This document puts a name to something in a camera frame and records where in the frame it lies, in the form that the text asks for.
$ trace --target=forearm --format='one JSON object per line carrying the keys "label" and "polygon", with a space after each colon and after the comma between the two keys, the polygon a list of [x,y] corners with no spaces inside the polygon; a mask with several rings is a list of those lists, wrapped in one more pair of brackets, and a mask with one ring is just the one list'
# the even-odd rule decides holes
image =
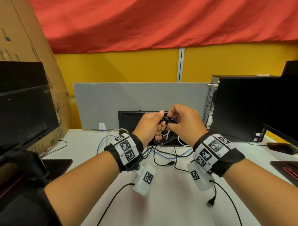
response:
{"label": "forearm", "polygon": [[223,177],[262,226],[297,225],[295,186],[248,159],[235,163]]}
{"label": "forearm", "polygon": [[115,159],[103,151],[50,182],[45,192],[63,226],[81,225],[118,174]]}

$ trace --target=red fabric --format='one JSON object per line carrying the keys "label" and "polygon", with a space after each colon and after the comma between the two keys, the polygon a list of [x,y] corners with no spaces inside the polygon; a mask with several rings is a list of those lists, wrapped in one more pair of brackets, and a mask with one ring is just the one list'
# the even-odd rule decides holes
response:
{"label": "red fabric", "polygon": [[54,53],[298,39],[298,0],[30,0]]}

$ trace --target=black mouse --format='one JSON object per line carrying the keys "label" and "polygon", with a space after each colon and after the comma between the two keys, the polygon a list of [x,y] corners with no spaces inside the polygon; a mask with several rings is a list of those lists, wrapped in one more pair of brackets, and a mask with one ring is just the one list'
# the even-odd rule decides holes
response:
{"label": "black mouse", "polygon": [[267,143],[267,146],[270,150],[278,151],[286,154],[297,154],[298,148],[294,145],[287,144],[287,143]]}

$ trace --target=black sleeve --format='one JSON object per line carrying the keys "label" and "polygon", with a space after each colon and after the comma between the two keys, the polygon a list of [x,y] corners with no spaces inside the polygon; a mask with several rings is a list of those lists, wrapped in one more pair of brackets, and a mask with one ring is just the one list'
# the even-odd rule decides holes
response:
{"label": "black sleeve", "polygon": [[62,226],[44,189],[15,198],[1,213],[1,226]]}

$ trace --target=person's right hand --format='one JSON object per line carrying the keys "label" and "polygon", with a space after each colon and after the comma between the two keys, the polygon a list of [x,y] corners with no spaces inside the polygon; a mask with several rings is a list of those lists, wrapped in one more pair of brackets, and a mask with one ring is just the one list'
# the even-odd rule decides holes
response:
{"label": "person's right hand", "polygon": [[197,110],[181,104],[174,104],[168,116],[177,119],[178,123],[168,123],[167,130],[176,133],[185,143],[193,148],[197,140],[207,133]]}

